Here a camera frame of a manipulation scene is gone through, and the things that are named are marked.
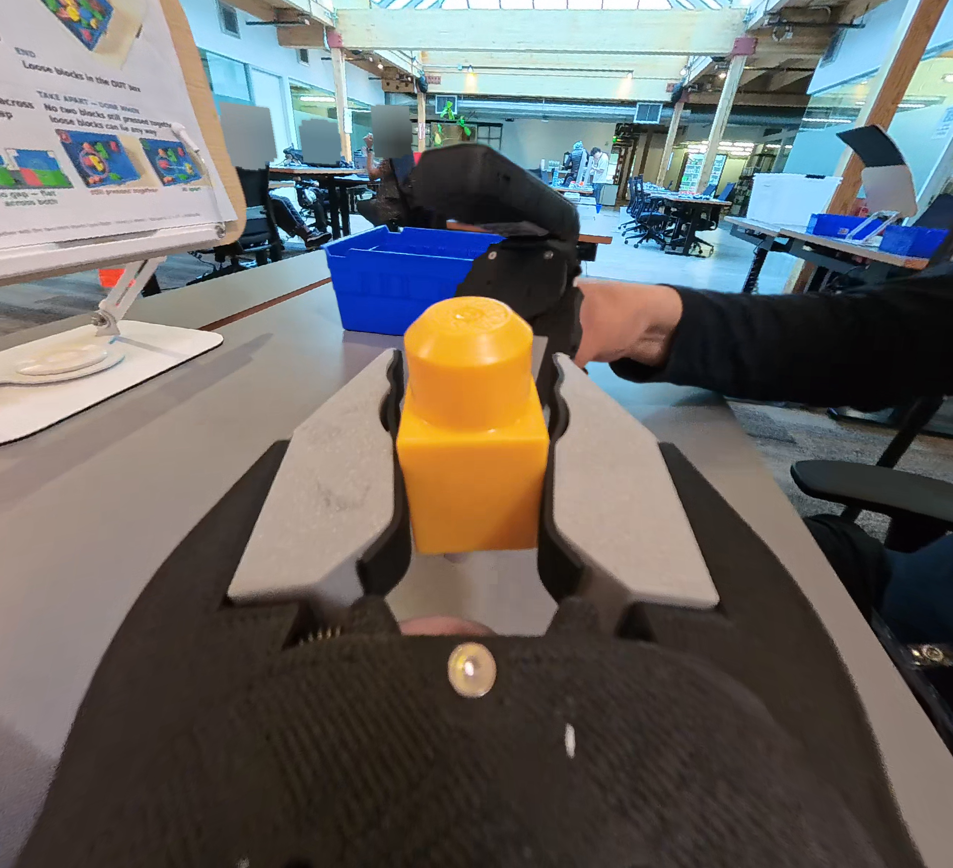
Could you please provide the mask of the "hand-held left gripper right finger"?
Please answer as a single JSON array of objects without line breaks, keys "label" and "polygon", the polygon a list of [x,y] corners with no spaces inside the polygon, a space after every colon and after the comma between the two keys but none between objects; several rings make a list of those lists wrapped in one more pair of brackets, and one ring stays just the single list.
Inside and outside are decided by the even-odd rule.
[{"label": "hand-held left gripper right finger", "polygon": [[647,606],[715,612],[719,593],[661,443],[576,366],[553,356],[538,570],[556,600],[617,634]]}]

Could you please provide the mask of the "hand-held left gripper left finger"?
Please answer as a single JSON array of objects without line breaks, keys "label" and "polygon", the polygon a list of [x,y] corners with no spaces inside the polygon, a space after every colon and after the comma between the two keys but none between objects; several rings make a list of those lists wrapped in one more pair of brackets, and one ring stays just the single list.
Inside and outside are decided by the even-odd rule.
[{"label": "hand-held left gripper left finger", "polygon": [[234,604],[345,610],[411,562],[395,435],[403,360],[380,353],[292,433],[228,589]]}]

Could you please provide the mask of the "blue plastic bin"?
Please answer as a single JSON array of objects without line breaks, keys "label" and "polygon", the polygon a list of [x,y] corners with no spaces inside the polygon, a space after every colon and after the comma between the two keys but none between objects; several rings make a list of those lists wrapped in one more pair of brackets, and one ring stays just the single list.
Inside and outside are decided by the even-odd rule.
[{"label": "blue plastic bin", "polygon": [[454,297],[473,263],[502,237],[381,226],[323,250],[344,330],[403,335],[430,306]]}]

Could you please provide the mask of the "orange single-stud block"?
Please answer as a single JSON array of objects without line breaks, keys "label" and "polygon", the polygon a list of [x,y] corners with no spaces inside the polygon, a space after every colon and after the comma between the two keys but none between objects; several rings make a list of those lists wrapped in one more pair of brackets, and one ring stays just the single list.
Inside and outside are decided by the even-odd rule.
[{"label": "orange single-stud block", "polygon": [[419,553],[536,547],[550,438],[533,339],[479,296],[435,303],[407,330],[397,453]]}]

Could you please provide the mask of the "person's right hand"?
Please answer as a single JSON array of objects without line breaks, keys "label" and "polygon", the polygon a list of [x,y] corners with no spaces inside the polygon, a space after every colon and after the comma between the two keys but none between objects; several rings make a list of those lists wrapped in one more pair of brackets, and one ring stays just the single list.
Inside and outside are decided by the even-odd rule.
[{"label": "person's right hand", "polygon": [[668,356],[683,314],[681,296],[661,285],[581,278],[578,367],[633,360],[658,367]]}]

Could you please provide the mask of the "white storage box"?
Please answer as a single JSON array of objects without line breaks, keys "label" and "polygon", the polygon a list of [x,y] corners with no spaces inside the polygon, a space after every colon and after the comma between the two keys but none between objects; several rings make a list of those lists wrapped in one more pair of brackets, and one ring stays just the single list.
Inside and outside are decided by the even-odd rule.
[{"label": "white storage box", "polygon": [[827,212],[840,182],[839,176],[756,173],[745,217],[782,229],[805,230],[812,215]]}]

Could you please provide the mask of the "printed instruction sheet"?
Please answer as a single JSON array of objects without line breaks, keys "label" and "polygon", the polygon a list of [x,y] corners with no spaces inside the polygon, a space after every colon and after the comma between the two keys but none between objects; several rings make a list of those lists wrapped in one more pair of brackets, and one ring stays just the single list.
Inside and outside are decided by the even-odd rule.
[{"label": "printed instruction sheet", "polygon": [[2,247],[235,218],[159,0],[1,0]]}]

